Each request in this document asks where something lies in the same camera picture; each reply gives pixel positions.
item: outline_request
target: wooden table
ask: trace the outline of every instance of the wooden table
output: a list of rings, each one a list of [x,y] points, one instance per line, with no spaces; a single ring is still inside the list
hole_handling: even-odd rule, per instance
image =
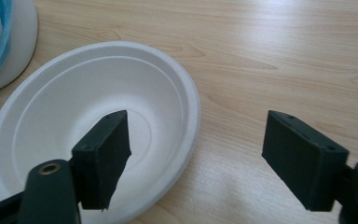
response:
[[[306,211],[261,158],[268,110],[297,116],[358,162],[358,1],[35,0],[33,59],[91,43],[160,49],[200,93],[200,137],[172,189],[131,223],[337,223]]]

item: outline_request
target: black mount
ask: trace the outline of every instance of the black mount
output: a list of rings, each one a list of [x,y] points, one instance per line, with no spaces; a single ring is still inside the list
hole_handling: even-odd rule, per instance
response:
[[[358,224],[358,163],[349,151],[294,116],[268,112],[262,156],[307,210],[342,204],[341,224]]]
[[[100,119],[72,155],[33,168],[25,190],[0,202],[0,224],[78,224],[78,203],[107,209],[131,155],[127,111]]]

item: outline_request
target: screw hole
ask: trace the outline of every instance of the screw hole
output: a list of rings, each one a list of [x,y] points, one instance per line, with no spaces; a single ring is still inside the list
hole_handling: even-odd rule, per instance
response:
[[[56,173],[58,170],[60,170],[60,165],[58,163],[49,163],[39,170],[39,174],[41,175],[51,175],[53,173]]]
[[[336,148],[335,148],[335,147],[332,147],[332,146],[328,146],[327,149],[330,150],[330,151],[336,150]]]

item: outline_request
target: white paper bowl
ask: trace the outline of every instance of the white paper bowl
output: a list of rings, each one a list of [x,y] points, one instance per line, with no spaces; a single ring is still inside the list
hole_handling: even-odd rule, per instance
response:
[[[40,67],[0,111],[0,200],[24,188],[31,168],[69,160],[104,115],[126,109],[132,155],[109,210],[83,223],[123,223],[155,203],[184,170],[200,126],[200,100],[186,70],[167,54],[131,42],[67,52]]]

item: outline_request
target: paper bowl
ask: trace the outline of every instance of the paper bowl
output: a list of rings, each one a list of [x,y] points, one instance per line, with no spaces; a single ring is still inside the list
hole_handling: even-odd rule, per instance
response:
[[[0,200],[23,190],[37,164],[71,158],[104,115],[126,109],[132,155],[109,210],[83,223],[123,223],[155,203],[184,170],[196,144],[200,100],[167,54],[131,42],[69,51],[30,75],[0,111]]]

